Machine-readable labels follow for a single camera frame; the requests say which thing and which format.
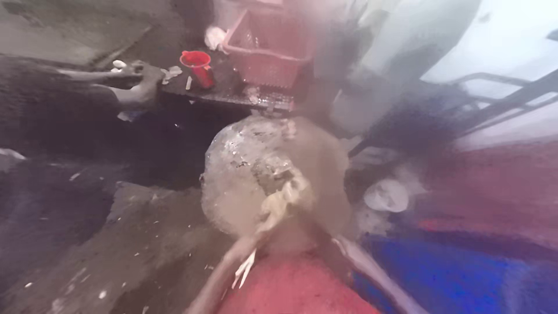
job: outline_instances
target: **plastic crate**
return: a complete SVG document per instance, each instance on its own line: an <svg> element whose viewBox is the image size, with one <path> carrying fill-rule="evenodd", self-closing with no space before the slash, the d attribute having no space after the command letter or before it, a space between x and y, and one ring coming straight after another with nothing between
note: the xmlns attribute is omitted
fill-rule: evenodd
<svg viewBox="0 0 558 314"><path fill-rule="evenodd" d="M223 49L250 84L290 88L310 62L314 44L307 25L280 8L249 8L228 32Z"/></svg>

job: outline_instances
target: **wet floor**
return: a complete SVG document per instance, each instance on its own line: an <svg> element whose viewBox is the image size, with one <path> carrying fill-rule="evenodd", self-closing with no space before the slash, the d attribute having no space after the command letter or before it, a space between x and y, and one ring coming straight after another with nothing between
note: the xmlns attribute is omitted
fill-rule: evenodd
<svg viewBox="0 0 558 314"><path fill-rule="evenodd" d="M162 102L121 155L0 173L2 313L181 313L195 297L232 241L201 210L204 153L247 113Z"/></svg>

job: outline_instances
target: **blue surface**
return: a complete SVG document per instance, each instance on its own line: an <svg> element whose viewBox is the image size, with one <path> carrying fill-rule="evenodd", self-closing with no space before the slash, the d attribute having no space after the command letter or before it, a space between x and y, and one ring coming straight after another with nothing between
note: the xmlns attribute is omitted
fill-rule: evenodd
<svg viewBox="0 0 558 314"><path fill-rule="evenodd" d="M365 249L431 314L558 313L558 272L420 240L368 236ZM360 274L354 289L385 314L390 301Z"/></svg>

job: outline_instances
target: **wall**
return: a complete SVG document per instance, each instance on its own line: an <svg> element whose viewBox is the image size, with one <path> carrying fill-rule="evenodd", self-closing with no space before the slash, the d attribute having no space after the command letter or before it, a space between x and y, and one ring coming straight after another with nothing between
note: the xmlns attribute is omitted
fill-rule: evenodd
<svg viewBox="0 0 558 314"><path fill-rule="evenodd" d="M546 38L558 28L553 0L483 0L461 41L422 80L447 83L486 72L536 80L558 69L558 42ZM474 80L475 95L503 98L518 88ZM558 135L558 103L481 130L460 140L464 149Z"/></svg>

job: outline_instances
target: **red cup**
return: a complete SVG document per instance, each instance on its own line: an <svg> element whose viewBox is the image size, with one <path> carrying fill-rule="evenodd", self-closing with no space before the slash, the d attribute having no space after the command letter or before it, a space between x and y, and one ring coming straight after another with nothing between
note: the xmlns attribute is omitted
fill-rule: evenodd
<svg viewBox="0 0 558 314"><path fill-rule="evenodd" d="M214 85L210 62L211 57L203 51L183 51L180 56L180 63L192 70L203 88L210 88Z"/></svg>

